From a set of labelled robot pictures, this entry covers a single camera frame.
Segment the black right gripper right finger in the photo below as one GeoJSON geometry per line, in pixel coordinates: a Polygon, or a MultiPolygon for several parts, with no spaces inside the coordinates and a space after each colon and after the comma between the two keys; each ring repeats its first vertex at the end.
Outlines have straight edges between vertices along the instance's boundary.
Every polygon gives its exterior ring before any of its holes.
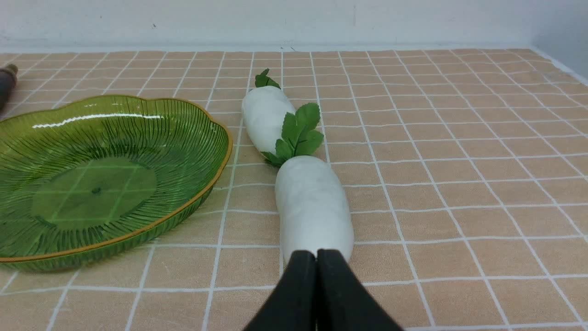
{"type": "Polygon", "coordinates": [[[370,295],[338,250],[317,255],[318,331],[402,331],[370,295]]]}

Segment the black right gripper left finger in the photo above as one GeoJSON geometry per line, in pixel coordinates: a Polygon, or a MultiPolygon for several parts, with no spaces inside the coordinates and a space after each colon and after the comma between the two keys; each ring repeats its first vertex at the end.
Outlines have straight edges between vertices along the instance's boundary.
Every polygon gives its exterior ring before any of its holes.
{"type": "Polygon", "coordinates": [[[315,256],[309,251],[294,251],[275,289],[244,329],[314,331],[316,261],[315,256]]]}

